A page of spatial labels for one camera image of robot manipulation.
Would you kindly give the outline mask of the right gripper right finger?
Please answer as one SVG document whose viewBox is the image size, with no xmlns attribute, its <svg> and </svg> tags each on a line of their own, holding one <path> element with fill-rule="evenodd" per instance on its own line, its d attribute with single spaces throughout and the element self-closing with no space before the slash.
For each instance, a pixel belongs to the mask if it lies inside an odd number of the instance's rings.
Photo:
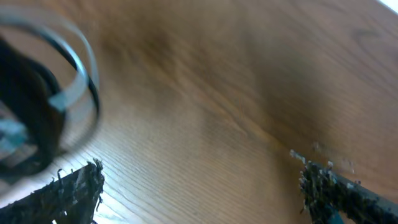
<svg viewBox="0 0 398 224">
<path fill-rule="evenodd" d="M 358 224 L 397 224 L 397 204 L 334 172 L 334 163 L 324 166 L 293 149 L 290 156 L 303 164 L 299 188 L 303 209 L 312 223 L 343 223 L 341 214 Z"/>
</svg>

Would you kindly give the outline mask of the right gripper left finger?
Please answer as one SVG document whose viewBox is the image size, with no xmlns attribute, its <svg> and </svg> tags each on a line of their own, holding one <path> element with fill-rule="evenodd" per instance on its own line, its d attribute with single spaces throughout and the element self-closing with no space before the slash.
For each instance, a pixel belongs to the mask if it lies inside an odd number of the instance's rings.
<svg viewBox="0 0 398 224">
<path fill-rule="evenodd" d="M 1 208 L 1 224 L 94 223 L 102 202 L 103 164 L 98 159 Z"/>
</svg>

